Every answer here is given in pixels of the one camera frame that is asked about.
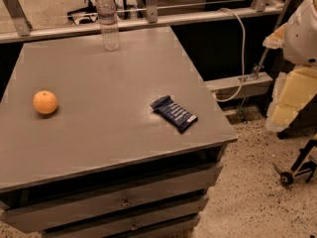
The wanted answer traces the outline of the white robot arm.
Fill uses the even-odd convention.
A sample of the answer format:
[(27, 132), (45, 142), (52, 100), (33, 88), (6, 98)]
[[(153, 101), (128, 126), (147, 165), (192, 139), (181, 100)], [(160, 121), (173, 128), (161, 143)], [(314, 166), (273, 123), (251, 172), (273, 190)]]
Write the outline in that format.
[(288, 128), (317, 95), (317, 0), (304, 0), (288, 21), (264, 39), (269, 49), (282, 49), (294, 69), (281, 72), (272, 91), (265, 127), (271, 132)]

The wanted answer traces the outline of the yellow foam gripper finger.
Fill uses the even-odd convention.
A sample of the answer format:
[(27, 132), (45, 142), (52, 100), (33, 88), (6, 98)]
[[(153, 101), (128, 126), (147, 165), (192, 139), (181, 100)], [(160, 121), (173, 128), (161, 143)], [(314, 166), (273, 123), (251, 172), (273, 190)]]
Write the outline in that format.
[(316, 66), (296, 65), (289, 73), (281, 72), (275, 80), (265, 128), (271, 132), (288, 128), (316, 95)]

